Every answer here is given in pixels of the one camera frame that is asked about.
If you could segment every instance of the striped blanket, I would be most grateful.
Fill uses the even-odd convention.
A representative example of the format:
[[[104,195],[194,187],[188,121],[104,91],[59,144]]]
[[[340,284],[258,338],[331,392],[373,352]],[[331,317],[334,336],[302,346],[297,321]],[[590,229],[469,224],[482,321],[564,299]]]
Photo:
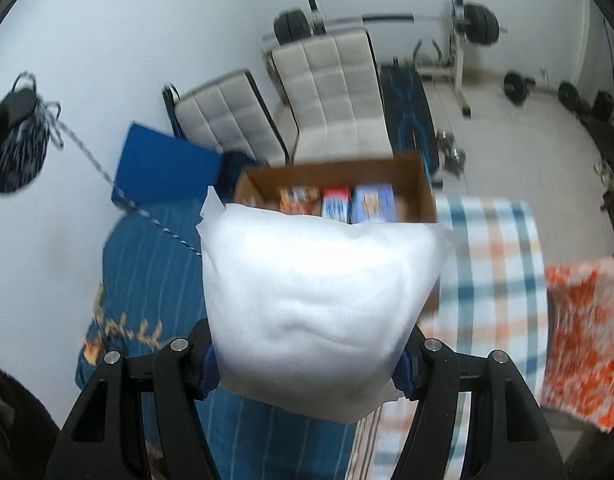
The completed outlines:
[[[148,207],[172,231],[198,245],[202,200]],[[438,312],[420,322],[426,336],[456,351],[486,356],[507,351],[536,392],[545,367],[547,306],[535,223],[525,204],[440,198],[439,222],[458,239],[441,275]],[[103,255],[103,284],[79,356],[84,386],[104,352],[154,352],[185,336],[205,317],[201,262],[191,251],[135,214],[124,217]],[[159,449],[154,406],[145,396],[150,447]],[[469,404],[461,394],[447,478],[458,478]],[[285,412],[221,388],[197,403],[223,479],[387,479],[401,452],[415,403],[390,402],[357,424]]]

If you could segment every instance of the metal screw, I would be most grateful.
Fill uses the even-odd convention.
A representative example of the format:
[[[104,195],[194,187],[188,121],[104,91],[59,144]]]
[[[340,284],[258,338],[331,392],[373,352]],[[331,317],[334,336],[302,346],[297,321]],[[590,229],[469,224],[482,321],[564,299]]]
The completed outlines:
[[[442,347],[443,347],[443,344],[438,339],[434,339],[434,338],[425,339],[425,348],[427,350],[431,350],[432,352],[437,352]]]
[[[107,352],[104,357],[104,360],[108,365],[113,365],[114,363],[118,362],[119,359],[120,359],[120,354],[116,352],[116,350]]]
[[[501,365],[509,361],[509,356],[502,350],[494,350],[491,352],[491,356],[494,358],[495,362],[500,363]]]
[[[178,339],[174,339],[174,341],[172,341],[169,346],[175,352],[182,352],[185,348],[189,346],[189,343],[187,342],[187,339],[179,337]]]

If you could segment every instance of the blue striped fabric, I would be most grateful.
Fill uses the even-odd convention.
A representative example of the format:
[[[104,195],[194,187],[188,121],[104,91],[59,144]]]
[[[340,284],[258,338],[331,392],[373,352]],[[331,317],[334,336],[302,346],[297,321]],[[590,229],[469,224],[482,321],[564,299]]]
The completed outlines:
[[[202,202],[146,209],[199,249],[195,225]],[[103,252],[103,286],[79,356],[77,384],[84,386],[104,352],[119,349],[137,356],[157,351],[170,339],[186,336],[204,317],[200,259],[144,218],[125,216]],[[355,425],[294,415],[221,388],[196,405],[223,480],[345,476]],[[143,412],[148,443],[158,450],[151,395],[145,395]]]

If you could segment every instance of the white leather chair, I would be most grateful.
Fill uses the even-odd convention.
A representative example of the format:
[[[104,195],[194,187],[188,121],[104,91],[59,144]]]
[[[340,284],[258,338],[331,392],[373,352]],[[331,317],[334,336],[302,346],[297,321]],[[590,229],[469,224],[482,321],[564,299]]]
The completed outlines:
[[[366,30],[314,36],[271,55],[298,127],[295,162],[393,156]]]
[[[223,153],[239,151],[270,164],[289,152],[249,70],[237,70],[182,95],[174,111],[184,137]]]

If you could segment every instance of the exercise machine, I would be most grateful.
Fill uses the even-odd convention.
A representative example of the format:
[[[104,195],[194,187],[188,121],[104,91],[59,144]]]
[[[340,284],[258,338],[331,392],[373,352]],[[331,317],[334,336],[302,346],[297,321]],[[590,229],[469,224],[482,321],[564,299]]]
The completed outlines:
[[[323,20],[316,0],[307,1],[311,9],[311,29],[314,34],[326,34],[328,27],[350,24],[445,21],[443,16],[420,16],[410,12],[363,14],[361,16]],[[471,107],[469,107],[462,92],[465,43],[469,41],[482,46],[493,45],[498,41],[500,32],[506,32],[506,29],[500,27],[495,14],[485,6],[467,3],[466,0],[451,0],[451,3],[452,28],[449,36],[449,60],[438,62],[434,66],[417,67],[417,72],[421,76],[451,80],[460,110],[462,110],[463,116],[469,118],[471,117]],[[274,34],[266,34],[262,39],[269,41],[276,38],[279,44],[284,44],[304,39],[310,35],[311,30],[308,28],[308,20],[302,15],[302,11],[295,9],[282,12],[274,22]]]

